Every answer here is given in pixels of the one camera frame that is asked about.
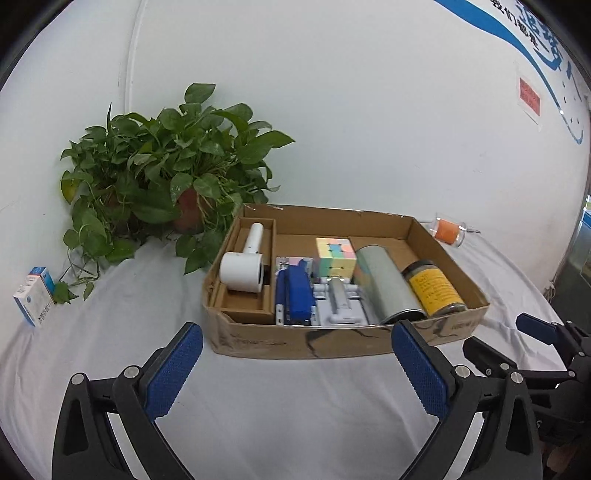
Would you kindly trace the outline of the yellow label glass jar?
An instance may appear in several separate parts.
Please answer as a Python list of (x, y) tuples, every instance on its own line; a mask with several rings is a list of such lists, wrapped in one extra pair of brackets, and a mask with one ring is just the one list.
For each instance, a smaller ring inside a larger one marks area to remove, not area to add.
[(429, 317), (450, 315), (468, 309), (443, 271), (431, 260), (419, 260), (402, 272)]

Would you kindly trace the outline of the silver metal tin can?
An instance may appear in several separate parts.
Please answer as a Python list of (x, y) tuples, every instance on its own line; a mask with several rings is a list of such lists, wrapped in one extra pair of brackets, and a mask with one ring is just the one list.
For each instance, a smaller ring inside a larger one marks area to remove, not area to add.
[(421, 303), (384, 247), (369, 245), (356, 251), (353, 279), (359, 286), (370, 325), (427, 318)]

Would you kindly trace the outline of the white rectangular device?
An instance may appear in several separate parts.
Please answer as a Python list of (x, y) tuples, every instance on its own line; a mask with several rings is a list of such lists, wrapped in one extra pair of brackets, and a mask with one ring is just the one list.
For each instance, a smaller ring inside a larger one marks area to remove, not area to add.
[(332, 277), (315, 283), (315, 317), (312, 323), (321, 327), (367, 326), (368, 314), (363, 306), (358, 285)]

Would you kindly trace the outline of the pastel puzzle cube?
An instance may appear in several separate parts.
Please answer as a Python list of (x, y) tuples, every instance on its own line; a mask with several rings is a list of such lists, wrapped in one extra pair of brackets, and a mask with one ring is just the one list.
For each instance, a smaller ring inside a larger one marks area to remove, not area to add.
[(349, 281), (356, 268), (356, 252), (348, 238), (315, 239), (315, 275), (318, 278), (337, 277)]

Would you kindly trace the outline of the white handheld hair dryer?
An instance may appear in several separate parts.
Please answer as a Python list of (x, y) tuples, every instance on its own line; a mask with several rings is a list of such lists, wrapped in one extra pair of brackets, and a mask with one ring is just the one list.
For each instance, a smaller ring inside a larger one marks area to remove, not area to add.
[(263, 225), (250, 226), (241, 252), (226, 252), (219, 265), (219, 279), (228, 290), (259, 293), (263, 288), (263, 254), (259, 252), (263, 240)]

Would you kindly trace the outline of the orange clear plastic jar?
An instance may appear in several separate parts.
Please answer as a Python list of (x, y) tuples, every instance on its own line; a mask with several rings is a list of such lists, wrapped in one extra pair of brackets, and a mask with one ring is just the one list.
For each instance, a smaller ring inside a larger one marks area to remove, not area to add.
[(468, 235), (481, 233), (479, 229), (466, 222), (441, 213), (437, 213), (435, 218), (427, 223), (427, 230), (439, 242), (455, 248), (459, 248)]

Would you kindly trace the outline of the grey table cloth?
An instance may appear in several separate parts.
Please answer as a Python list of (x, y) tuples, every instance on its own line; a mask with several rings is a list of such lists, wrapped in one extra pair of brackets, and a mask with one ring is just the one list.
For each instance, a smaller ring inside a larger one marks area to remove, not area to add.
[[(201, 320), (204, 273), (183, 266), (171, 245), (149, 242), (87, 299), (2, 337), (1, 427), (33, 477), (51, 475), (73, 374), (116, 376)], [(158, 425), (197, 479), (396, 479), (436, 419), (393, 355), (271, 361), (205, 349)]]

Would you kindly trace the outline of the blue white medicine box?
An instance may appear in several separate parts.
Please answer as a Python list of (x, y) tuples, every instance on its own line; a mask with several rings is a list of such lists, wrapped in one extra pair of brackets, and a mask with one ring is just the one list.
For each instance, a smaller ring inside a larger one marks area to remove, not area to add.
[(55, 285), (46, 267), (33, 267), (23, 284), (13, 295), (25, 321), (33, 327), (40, 327), (52, 306)]

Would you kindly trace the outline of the large open cardboard box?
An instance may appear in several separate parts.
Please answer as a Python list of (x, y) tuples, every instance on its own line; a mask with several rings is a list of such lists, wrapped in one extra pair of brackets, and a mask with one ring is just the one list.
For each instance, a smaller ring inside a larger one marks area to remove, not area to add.
[(204, 334), (252, 359), (390, 351), (410, 321), (432, 345), (468, 337), (485, 295), (416, 219), (376, 212), (249, 205), (204, 283)]

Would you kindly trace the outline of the green potted plant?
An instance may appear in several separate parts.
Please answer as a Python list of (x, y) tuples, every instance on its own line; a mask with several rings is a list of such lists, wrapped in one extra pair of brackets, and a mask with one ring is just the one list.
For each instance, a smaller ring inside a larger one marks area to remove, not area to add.
[(192, 83), (178, 107), (155, 117), (108, 114), (63, 150), (71, 225), (55, 303), (88, 298), (109, 266), (151, 238), (173, 238), (187, 274), (211, 265), (239, 208), (269, 200), (266, 157), (294, 140), (245, 103), (214, 107), (214, 90)]

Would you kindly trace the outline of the red wall sign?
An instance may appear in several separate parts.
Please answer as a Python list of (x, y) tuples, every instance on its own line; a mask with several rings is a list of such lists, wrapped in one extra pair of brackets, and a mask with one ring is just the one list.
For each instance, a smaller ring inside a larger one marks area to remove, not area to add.
[(519, 68), (516, 68), (517, 104), (525, 115), (542, 130), (542, 96)]

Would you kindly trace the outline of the blue wall decal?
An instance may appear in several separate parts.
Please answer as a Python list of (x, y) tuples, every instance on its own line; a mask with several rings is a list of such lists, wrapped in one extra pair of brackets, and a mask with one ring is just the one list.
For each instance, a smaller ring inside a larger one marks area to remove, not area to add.
[(546, 99), (531, 108), (539, 120), (545, 106), (556, 109), (573, 141), (586, 137), (588, 102), (582, 74), (557, 35), (523, 1), (442, 1), (442, 7), (473, 27), (514, 47), (531, 65)]

